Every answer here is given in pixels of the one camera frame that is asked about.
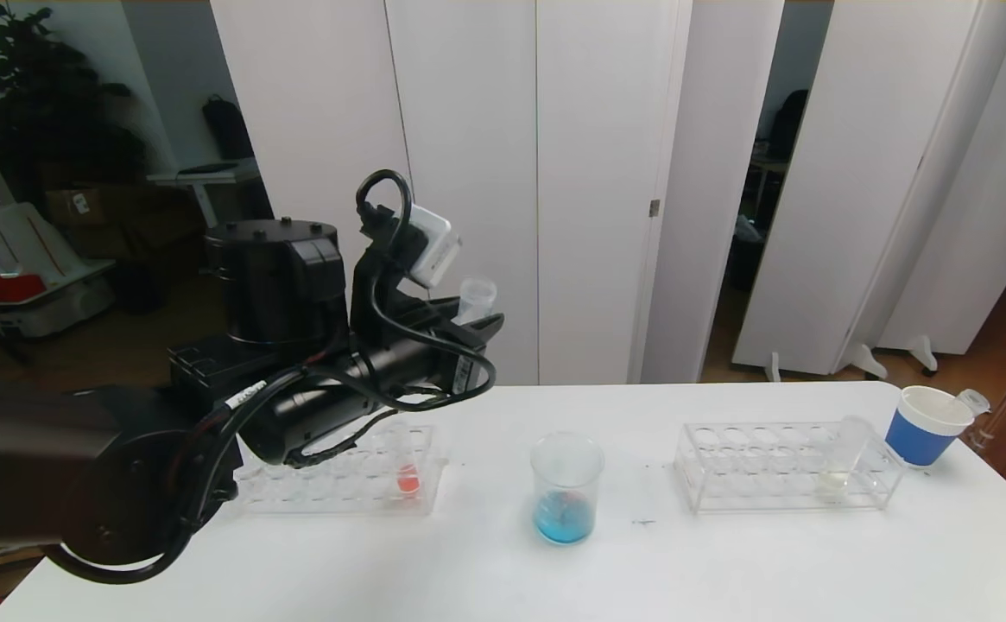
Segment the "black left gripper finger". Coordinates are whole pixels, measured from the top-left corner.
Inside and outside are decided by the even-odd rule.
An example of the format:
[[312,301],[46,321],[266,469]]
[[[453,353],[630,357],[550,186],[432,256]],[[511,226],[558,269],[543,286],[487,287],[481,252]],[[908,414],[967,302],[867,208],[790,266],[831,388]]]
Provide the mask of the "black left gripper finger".
[[454,320],[459,313],[459,296],[434,300],[407,296],[403,306],[403,321],[408,326],[432,326],[434,323]]
[[491,314],[482,319],[460,323],[446,314],[433,314],[433,336],[449,346],[484,350],[505,324],[505,314]]

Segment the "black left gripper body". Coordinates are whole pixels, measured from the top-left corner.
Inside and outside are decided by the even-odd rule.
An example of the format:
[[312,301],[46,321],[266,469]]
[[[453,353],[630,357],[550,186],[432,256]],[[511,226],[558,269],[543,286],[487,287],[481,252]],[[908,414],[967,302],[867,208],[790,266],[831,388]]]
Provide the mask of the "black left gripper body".
[[349,355],[349,374],[392,397],[420,387],[459,394],[475,386],[479,363],[434,346],[396,336],[384,346],[360,346]]

